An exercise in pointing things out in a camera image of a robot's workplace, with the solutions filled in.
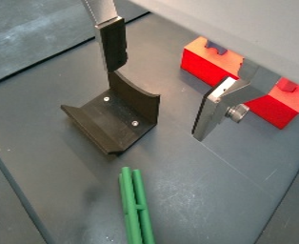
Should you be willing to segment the wrist-2 gripper left finger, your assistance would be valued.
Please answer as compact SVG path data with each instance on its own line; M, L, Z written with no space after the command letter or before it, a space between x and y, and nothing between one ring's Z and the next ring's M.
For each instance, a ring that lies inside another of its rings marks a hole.
M81 0L95 23L95 37L101 46L108 72L127 62L125 23L119 16L113 0Z

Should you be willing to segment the wrist-2 gripper right finger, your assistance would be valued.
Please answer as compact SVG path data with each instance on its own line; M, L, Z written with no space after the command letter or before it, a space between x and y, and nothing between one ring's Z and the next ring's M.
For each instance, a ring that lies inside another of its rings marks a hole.
M244 59L237 75L237 80L225 77L204 95L192 129L199 141L205 139L225 117L240 122L249 111L244 103L268 94L281 78L249 59Z

